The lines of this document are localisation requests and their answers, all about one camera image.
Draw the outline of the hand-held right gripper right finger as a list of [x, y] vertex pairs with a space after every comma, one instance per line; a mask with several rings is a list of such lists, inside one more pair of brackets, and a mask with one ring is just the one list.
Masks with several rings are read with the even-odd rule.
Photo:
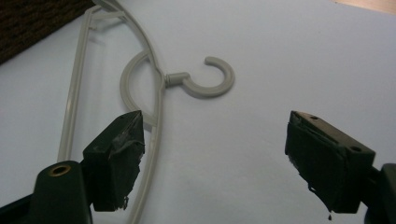
[[285, 154], [329, 211], [358, 211], [373, 150], [317, 116], [292, 111]]

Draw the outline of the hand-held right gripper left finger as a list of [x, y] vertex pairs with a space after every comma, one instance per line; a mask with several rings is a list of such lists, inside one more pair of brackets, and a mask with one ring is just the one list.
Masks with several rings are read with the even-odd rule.
[[125, 209], [145, 154], [143, 115], [140, 110], [114, 119], [83, 150], [83, 171], [94, 210]]

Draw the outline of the grey plastic clothes hanger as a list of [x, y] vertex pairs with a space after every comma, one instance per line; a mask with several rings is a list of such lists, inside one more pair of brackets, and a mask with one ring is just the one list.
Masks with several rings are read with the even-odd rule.
[[134, 30], [143, 45], [143, 50], [137, 53], [124, 67], [120, 77], [120, 96], [126, 107], [137, 110], [139, 106], [134, 101], [130, 91], [130, 81], [133, 70], [142, 62], [148, 61], [154, 75], [157, 77], [154, 89], [154, 112], [144, 113], [143, 121], [150, 130], [148, 144], [148, 158], [144, 168], [140, 186], [132, 207], [128, 224], [139, 224], [140, 218], [149, 195], [152, 179], [155, 174], [157, 160], [160, 151], [160, 143], [163, 130], [163, 94], [164, 90], [180, 86], [194, 97], [212, 98], [218, 97], [229, 91], [235, 81], [233, 68], [220, 58], [207, 56], [205, 64], [218, 68], [223, 74], [223, 81], [214, 87], [203, 87], [196, 84], [187, 72], [165, 74], [159, 66], [154, 47], [149, 41], [144, 29], [139, 25], [134, 16], [117, 0], [92, 0], [94, 6], [87, 9], [83, 16], [80, 27], [78, 46], [76, 50], [74, 67], [70, 81], [69, 93], [64, 113], [64, 124], [58, 152], [58, 161], [66, 161], [71, 156], [76, 118], [78, 113], [78, 97], [82, 70], [85, 60], [88, 35], [90, 26], [94, 20], [106, 20], [118, 18]]

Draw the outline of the dark brown woven cloth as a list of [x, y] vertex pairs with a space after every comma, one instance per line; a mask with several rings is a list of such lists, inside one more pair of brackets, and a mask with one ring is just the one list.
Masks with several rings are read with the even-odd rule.
[[0, 0], [0, 64], [81, 16], [92, 0]]

